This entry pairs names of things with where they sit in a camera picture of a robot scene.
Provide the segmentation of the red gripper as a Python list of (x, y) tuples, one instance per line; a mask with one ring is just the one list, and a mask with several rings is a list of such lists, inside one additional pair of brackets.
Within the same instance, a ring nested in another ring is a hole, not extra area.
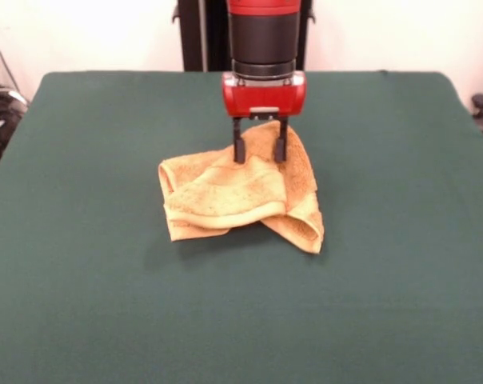
[[(222, 74), (222, 97), (227, 114), (233, 118), (234, 161), (245, 161), (245, 141), (241, 118), (277, 118), (299, 115), (307, 91), (303, 71), (295, 71), (289, 78), (271, 81), (248, 80), (233, 72)], [(288, 118), (279, 119), (279, 133), (274, 147), (274, 161), (287, 157)]]

